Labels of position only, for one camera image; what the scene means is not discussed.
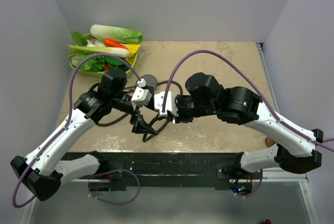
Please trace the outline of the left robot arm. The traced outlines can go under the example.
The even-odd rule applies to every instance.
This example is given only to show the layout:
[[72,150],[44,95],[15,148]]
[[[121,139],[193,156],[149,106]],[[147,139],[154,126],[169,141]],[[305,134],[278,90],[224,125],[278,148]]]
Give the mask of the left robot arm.
[[45,201],[58,189],[82,176],[103,178],[108,173],[108,160],[93,151],[82,158],[62,161],[70,147],[89,129],[97,125],[112,109],[131,115],[133,132],[157,135],[139,112],[139,107],[153,108],[156,81],[141,76],[131,88],[126,87],[127,76],[116,69],[106,72],[99,83],[70,103],[69,114],[62,124],[40,146],[28,155],[15,156],[10,165],[34,198]]

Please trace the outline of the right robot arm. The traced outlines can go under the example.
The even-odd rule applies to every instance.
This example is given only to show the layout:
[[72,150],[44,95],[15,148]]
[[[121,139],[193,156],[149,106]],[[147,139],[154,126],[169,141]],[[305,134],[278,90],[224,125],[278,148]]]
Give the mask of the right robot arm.
[[195,73],[185,88],[187,96],[168,92],[161,97],[162,111],[174,123],[215,115],[223,122],[249,127],[275,141],[267,149],[240,153],[226,172],[243,179],[266,168],[280,167],[303,174],[321,167],[322,154],[315,148],[315,141],[322,136],[320,130],[303,130],[282,116],[275,119],[259,95],[241,86],[224,88],[212,75]]

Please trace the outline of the grey shower head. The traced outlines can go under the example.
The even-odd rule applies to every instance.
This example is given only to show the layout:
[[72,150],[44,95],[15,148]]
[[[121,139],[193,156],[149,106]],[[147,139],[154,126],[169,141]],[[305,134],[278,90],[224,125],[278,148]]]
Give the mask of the grey shower head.
[[147,86],[152,87],[153,89],[156,89],[158,81],[154,77],[154,75],[146,74],[146,75],[143,75],[142,78],[146,82]]

